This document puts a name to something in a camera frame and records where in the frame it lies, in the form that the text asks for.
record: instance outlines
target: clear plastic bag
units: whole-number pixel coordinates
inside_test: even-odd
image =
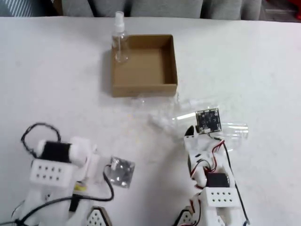
[[[177,141],[182,142],[187,129],[192,125],[197,125],[196,112],[208,109],[219,109],[221,119],[221,132],[212,133],[213,137],[225,139],[229,146],[229,151],[238,148],[241,142],[248,138],[248,125],[246,123],[225,121],[229,118],[225,99],[209,97],[204,99],[180,100],[179,95],[175,97],[152,97],[139,96],[132,100],[137,112],[144,116],[147,114],[150,124],[160,128],[162,132],[173,136]]]

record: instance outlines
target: spray bottle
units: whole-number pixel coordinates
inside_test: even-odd
[[[112,34],[112,49],[117,62],[123,63],[128,60],[129,45],[128,34],[124,26],[124,13],[116,12],[114,32]]]

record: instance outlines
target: cardboard box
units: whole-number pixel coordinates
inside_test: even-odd
[[[172,35],[130,35],[129,59],[118,63],[111,52],[113,97],[141,93],[174,95],[178,85]]]

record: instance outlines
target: white tabletop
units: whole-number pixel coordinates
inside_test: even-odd
[[[174,36],[181,98],[224,96],[249,139],[231,153],[253,225],[301,222],[301,24],[129,18],[131,34]],[[130,189],[104,203],[115,226],[168,226],[196,192],[182,146],[110,96],[110,18],[0,18],[0,219],[29,187],[20,137],[36,121],[136,163]],[[44,138],[39,133],[29,143]]]

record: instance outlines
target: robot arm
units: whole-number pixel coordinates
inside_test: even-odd
[[[184,137],[190,177],[196,181],[200,193],[193,196],[174,226],[242,226],[244,219],[235,179],[225,156],[217,151],[224,141],[208,151],[200,148],[204,142],[200,139],[199,134]]]
[[[74,137],[70,143],[40,141],[32,163],[30,190],[22,205],[20,219],[34,208],[52,200],[72,197],[77,181],[93,183],[99,162],[96,146],[88,139]],[[58,202],[37,211],[26,219],[26,225],[71,226],[87,225],[89,214],[96,214],[94,201],[78,202],[70,218],[71,201]],[[109,219],[98,218],[103,225]]]

